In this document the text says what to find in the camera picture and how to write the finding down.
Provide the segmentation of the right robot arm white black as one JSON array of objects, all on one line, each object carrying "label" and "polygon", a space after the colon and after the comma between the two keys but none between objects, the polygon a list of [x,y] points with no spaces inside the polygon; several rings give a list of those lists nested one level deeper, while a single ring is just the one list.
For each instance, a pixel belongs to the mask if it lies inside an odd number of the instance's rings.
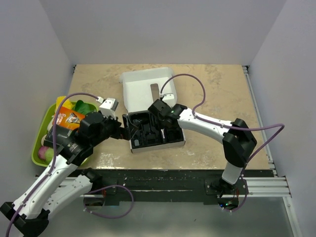
[{"label": "right robot arm white black", "polygon": [[237,181],[257,145],[257,140],[244,120],[237,118],[235,121],[228,121],[194,114],[192,109],[184,105],[175,104],[170,107],[160,99],[153,102],[148,110],[158,119],[162,128],[178,126],[222,144],[227,163],[221,178],[211,186],[226,194],[237,189]]}]

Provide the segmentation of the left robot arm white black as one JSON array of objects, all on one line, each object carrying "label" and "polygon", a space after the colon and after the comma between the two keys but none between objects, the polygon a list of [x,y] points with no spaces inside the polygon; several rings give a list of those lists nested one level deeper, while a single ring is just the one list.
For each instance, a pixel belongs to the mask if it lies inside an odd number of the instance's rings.
[{"label": "left robot arm white black", "polygon": [[102,176],[92,168],[83,170],[67,187],[58,187],[93,154],[95,146],[109,138],[127,140],[124,131],[117,117],[101,112],[87,114],[60,145],[53,144],[56,157],[29,189],[14,202],[5,202],[0,207],[9,224],[26,237],[38,237],[64,206],[81,195],[100,192]]}]

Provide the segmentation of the white cardboard box lid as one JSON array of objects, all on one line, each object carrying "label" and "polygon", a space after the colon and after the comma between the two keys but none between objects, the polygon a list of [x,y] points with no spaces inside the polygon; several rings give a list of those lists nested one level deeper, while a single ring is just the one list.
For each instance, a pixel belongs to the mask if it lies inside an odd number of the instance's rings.
[{"label": "white cardboard box lid", "polygon": [[[148,111],[149,106],[160,98],[163,84],[173,75],[174,71],[169,67],[122,73],[119,81],[123,86],[127,114]],[[123,115],[124,126],[126,115]]]}]

